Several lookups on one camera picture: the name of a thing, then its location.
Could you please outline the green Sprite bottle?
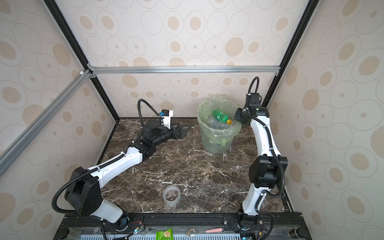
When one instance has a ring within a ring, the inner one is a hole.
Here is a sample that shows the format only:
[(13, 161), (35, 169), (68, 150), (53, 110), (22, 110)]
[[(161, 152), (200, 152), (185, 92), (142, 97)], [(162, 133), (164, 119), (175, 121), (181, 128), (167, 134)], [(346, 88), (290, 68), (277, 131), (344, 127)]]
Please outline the green Sprite bottle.
[(221, 111), (220, 109), (213, 110), (212, 115), (219, 122), (225, 123), (227, 125), (231, 125), (233, 123), (233, 121), (229, 118), (229, 116), (225, 112)]

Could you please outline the mesh bin with green liner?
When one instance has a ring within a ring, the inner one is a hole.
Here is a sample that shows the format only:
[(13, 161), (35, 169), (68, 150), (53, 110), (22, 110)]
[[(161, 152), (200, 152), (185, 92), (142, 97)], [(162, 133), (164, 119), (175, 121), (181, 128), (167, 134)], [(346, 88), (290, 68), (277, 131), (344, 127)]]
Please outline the mesh bin with green liner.
[(242, 124), (235, 120), (237, 109), (238, 106), (223, 95), (205, 100), (198, 106), (197, 119), (206, 151), (220, 155), (231, 148), (242, 128)]

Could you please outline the clear crushed bottle white cap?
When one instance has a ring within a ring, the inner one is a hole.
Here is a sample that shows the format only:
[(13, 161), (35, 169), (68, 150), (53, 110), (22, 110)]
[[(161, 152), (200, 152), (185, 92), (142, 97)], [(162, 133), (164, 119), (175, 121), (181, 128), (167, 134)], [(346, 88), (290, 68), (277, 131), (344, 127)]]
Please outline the clear crushed bottle white cap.
[(225, 123), (219, 122), (213, 116), (207, 116), (206, 122), (207, 122), (207, 126), (209, 128), (213, 128), (213, 129), (216, 129), (216, 130), (224, 130), (224, 129), (227, 129), (230, 126), (230, 125), (227, 125)]

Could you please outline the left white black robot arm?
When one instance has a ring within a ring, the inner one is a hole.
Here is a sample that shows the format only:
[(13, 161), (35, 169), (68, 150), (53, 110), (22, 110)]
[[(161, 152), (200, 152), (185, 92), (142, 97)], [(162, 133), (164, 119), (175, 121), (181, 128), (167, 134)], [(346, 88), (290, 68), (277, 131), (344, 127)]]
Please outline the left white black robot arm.
[(191, 128), (188, 125), (172, 124), (171, 110), (155, 112), (157, 119), (145, 123), (141, 104), (154, 110), (146, 100), (138, 100), (141, 131), (137, 138), (123, 152), (108, 161), (88, 169), (75, 169), (69, 182), (59, 188), (53, 196), (52, 208), (55, 212), (97, 217), (114, 224), (119, 230), (128, 225), (128, 214), (121, 207), (104, 199), (102, 188), (124, 171), (149, 159), (156, 152), (158, 145), (168, 140), (185, 138)]

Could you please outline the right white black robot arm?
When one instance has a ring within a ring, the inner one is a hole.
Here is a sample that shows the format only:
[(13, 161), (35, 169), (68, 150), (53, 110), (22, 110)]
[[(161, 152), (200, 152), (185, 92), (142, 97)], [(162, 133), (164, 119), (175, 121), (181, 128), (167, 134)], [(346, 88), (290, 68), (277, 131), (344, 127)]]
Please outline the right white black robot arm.
[(270, 114), (261, 106), (258, 93), (260, 78), (255, 77), (246, 94), (243, 108), (238, 108), (235, 120), (249, 125), (255, 135), (258, 156), (249, 168), (251, 186), (238, 210), (238, 222), (257, 221), (266, 197), (279, 198), (285, 189), (285, 170), (288, 159), (279, 152), (271, 130)]

